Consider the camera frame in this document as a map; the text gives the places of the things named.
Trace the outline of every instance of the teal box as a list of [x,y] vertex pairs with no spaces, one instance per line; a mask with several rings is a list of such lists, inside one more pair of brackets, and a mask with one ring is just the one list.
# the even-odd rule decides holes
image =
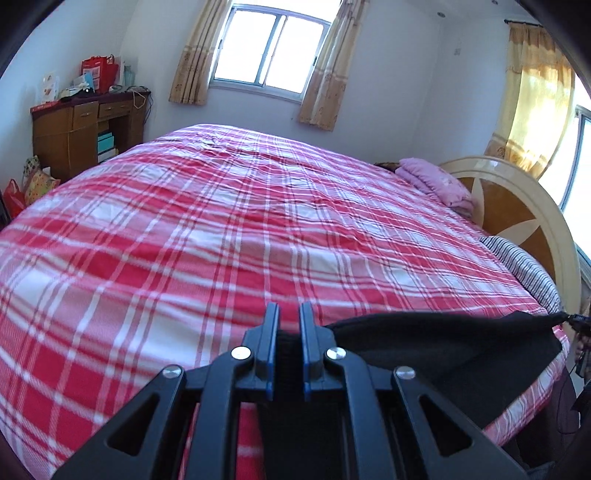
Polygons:
[[106,152],[107,150],[110,150],[111,148],[113,148],[115,146],[115,138],[113,137],[113,135],[109,134],[109,137],[104,137],[104,138],[100,138],[99,137],[99,141],[98,141],[98,152],[102,153],[102,152]]

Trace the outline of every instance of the ceiling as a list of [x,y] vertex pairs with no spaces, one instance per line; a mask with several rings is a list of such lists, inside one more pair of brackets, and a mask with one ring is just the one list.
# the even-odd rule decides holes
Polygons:
[[438,12],[446,15],[445,19],[476,20],[479,18],[503,18],[517,21],[534,22],[530,16],[515,0],[496,0],[498,5],[491,0],[406,0],[415,5],[429,16],[437,16]]

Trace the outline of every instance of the bedroom window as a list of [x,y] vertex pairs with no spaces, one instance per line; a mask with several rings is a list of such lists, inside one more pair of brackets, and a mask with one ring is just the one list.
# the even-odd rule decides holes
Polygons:
[[591,223],[587,189],[591,184],[591,99],[577,78],[574,118],[540,184],[564,214],[591,273]]
[[301,100],[340,0],[254,0],[232,7],[212,86]]

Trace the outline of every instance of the red plaid bedspread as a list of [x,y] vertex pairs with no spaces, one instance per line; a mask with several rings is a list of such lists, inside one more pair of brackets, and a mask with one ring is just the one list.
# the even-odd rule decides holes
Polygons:
[[[163,366],[207,365],[269,301],[297,328],[392,310],[544,313],[455,213],[389,171],[299,142],[200,125],[140,145],[0,235],[0,430],[47,480]],[[563,352],[486,429],[544,405]],[[254,408],[238,478],[259,480]]]

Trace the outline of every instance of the red shopping bag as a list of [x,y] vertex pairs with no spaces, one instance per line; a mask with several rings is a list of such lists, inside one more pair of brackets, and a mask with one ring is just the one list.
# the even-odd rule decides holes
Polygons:
[[16,180],[11,180],[2,194],[10,218],[15,219],[19,213],[21,213],[27,205],[25,204],[25,194],[18,188]]
[[82,62],[80,74],[90,72],[95,84],[95,92],[107,93],[109,87],[115,83],[119,65],[115,63],[115,57],[91,57]]

